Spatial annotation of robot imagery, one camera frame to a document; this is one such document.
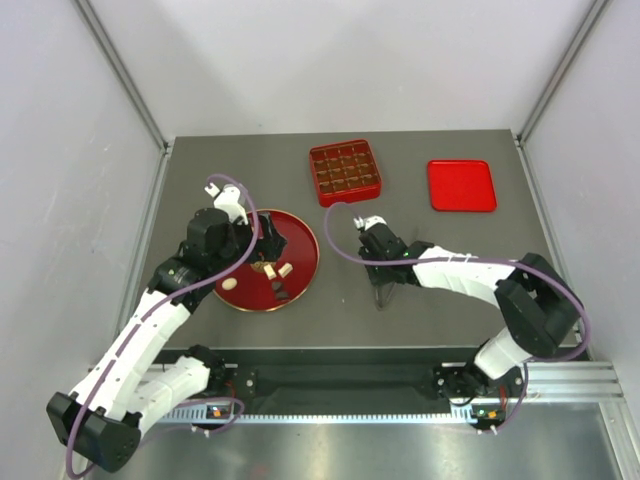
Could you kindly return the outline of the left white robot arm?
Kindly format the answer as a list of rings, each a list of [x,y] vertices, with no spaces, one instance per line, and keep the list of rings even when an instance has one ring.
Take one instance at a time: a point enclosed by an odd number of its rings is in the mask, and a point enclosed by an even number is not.
[[[74,455],[90,467],[121,469],[151,427],[182,402],[226,391],[222,358],[190,347],[155,380],[142,378],[176,330],[214,290],[244,264],[274,262],[287,245],[267,211],[250,218],[219,208],[197,211],[174,255],[158,265],[135,312],[101,360],[70,393],[55,393],[46,412],[66,448],[71,479]]]

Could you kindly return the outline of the round dark red plate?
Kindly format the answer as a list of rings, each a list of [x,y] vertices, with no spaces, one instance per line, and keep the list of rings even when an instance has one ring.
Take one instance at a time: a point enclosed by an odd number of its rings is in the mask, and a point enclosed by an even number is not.
[[[247,264],[216,283],[216,296],[245,312],[270,312],[308,290],[319,266],[312,229],[282,210],[261,209],[258,242]]]

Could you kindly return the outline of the metal tongs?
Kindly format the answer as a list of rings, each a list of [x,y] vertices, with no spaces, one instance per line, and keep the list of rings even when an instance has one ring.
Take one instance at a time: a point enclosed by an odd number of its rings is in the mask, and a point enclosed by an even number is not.
[[[423,248],[420,246],[420,243],[414,241],[413,243],[410,243],[410,244],[407,244],[407,245],[411,245],[412,248],[414,249],[414,252],[415,252],[415,257],[411,258],[411,259],[408,259],[408,260],[417,259],[419,254],[423,251]],[[383,286],[383,287],[374,287],[373,286],[373,288],[374,288],[374,302],[375,302],[376,308],[378,310],[384,310],[390,304],[390,302],[392,300],[392,297],[394,296],[394,292],[396,290],[396,287],[399,286],[399,285],[412,285],[412,284],[389,284],[389,285],[386,285],[386,286]]]

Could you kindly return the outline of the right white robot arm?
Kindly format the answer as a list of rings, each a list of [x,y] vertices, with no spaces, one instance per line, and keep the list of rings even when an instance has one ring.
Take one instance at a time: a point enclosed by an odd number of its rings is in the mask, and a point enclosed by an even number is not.
[[[361,243],[358,255],[374,287],[446,290],[482,301],[502,315],[504,328],[443,382],[455,397],[490,395],[512,368],[531,358],[553,357],[580,318],[581,303],[538,254],[481,262],[429,242],[406,244],[379,216],[358,217],[354,226]]]

